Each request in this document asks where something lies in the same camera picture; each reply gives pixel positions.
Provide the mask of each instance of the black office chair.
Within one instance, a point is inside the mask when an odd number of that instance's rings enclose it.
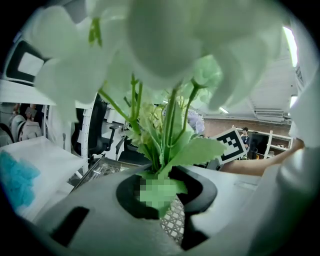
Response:
[[[144,154],[137,152],[138,148],[132,145],[130,141],[131,140],[125,136],[115,146],[115,160],[140,166],[151,164],[151,161],[146,158]],[[124,151],[121,152],[120,157],[118,158],[119,150],[123,143]]]
[[[112,130],[110,138],[102,137],[102,124],[104,117],[107,111],[107,105],[100,101],[96,100],[92,109],[90,126],[89,126],[89,136],[88,136],[88,158],[93,158],[93,154],[100,155],[104,151],[110,151],[111,145],[114,142],[113,138],[115,135],[116,129],[119,128],[118,124],[114,124],[110,127]],[[74,147],[74,150],[81,155],[81,144],[77,142],[79,137],[79,130],[82,128],[83,123],[83,109],[77,109],[77,118],[79,123],[75,124],[75,131],[72,135],[71,141]]]

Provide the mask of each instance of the blurred pixelated area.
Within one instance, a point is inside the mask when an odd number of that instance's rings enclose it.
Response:
[[[111,160],[108,158],[99,158],[91,169],[83,178],[77,181],[77,185],[73,190],[82,186],[84,183],[90,182],[99,177],[109,174],[122,172],[126,169],[132,168],[126,163]],[[170,210],[160,219],[161,228],[171,237],[177,244],[181,245],[185,230],[185,213],[184,206],[176,196],[175,200],[171,202]]]

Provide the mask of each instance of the artificial plant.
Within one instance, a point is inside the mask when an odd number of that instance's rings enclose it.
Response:
[[[61,6],[36,12],[23,34],[49,60],[34,85],[76,122],[75,101],[96,93],[129,123],[138,151],[152,161],[140,200],[161,214],[181,181],[173,166],[210,161],[224,147],[199,138],[188,110],[238,103],[277,56],[282,19],[262,0],[86,0],[74,24]]]

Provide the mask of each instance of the blue cloth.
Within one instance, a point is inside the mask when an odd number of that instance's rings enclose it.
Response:
[[[20,159],[18,162],[8,152],[0,152],[1,183],[14,210],[22,205],[29,206],[35,199],[33,179],[39,174],[28,161]]]

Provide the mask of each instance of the flower petal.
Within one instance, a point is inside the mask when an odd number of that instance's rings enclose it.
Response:
[[[128,47],[135,74],[152,88],[174,87],[200,56],[200,43],[188,35],[176,0],[134,0],[127,19]]]
[[[108,82],[105,82],[102,90],[117,104],[117,106],[127,115],[129,116],[130,114],[130,107],[128,106],[128,104],[126,103],[126,101],[124,100],[124,97],[128,98],[128,95],[131,95],[131,93],[128,92],[123,92],[123,91],[119,91],[118,88],[116,86],[112,86],[111,84],[109,84]],[[100,94],[100,96],[102,97],[102,99],[105,102],[109,102],[108,99],[106,99],[102,94]]]
[[[75,101],[59,91],[54,83],[56,65],[59,60],[50,59],[47,61],[34,79],[34,87],[56,103],[63,120],[77,122]]]
[[[103,12],[100,18],[102,50],[109,64],[117,50],[123,48],[128,8],[115,6]]]
[[[65,58],[79,43],[77,27],[61,6],[49,7],[36,17],[30,39],[47,58]]]
[[[166,99],[166,93],[163,90],[154,90],[147,86],[142,88],[141,101],[150,104],[162,104]]]
[[[223,80],[215,90],[210,100],[209,108],[212,110],[222,106],[234,92],[242,79],[240,63],[230,52],[230,49],[223,47],[214,54],[223,73]]]
[[[122,93],[131,88],[133,69],[123,51],[118,51],[107,68],[106,80],[108,84]]]
[[[106,60],[99,45],[83,47],[55,67],[55,83],[59,92],[89,104],[94,100],[106,76]]]
[[[207,0],[194,32],[219,47],[268,29],[282,20],[282,11],[271,1]]]
[[[129,6],[132,0],[85,0],[85,10],[91,18],[98,18],[110,7]]]

